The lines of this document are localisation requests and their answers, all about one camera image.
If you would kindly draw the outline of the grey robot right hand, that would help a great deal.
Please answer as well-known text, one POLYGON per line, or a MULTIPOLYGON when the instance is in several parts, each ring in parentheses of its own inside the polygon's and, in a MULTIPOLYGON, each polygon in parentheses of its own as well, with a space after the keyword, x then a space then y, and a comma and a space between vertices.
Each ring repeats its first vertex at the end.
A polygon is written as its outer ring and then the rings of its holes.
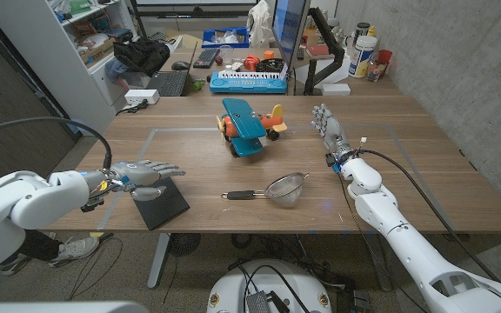
POLYGON ((351 159, 354 150, 350 147, 343 128, 330 109, 322 103, 320 106, 313 107, 312 114, 315 119, 311 124, 324 140, 324 147, 329 152, 329 164, 341 165, 351 159))

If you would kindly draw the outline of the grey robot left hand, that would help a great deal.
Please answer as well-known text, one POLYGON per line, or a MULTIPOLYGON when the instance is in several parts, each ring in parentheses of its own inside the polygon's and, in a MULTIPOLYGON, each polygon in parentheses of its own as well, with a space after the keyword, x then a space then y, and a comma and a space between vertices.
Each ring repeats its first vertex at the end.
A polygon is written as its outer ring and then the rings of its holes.
POLYGON ((134 200, 150 201, 160 197, 166 186, 153 187, 162 178, 183 176, 184 171, 170 163, 143 160, 113 163, 108 170, 82 173, 89 186, 90 198, 99 198, 109 192, 129 192, 134 200))

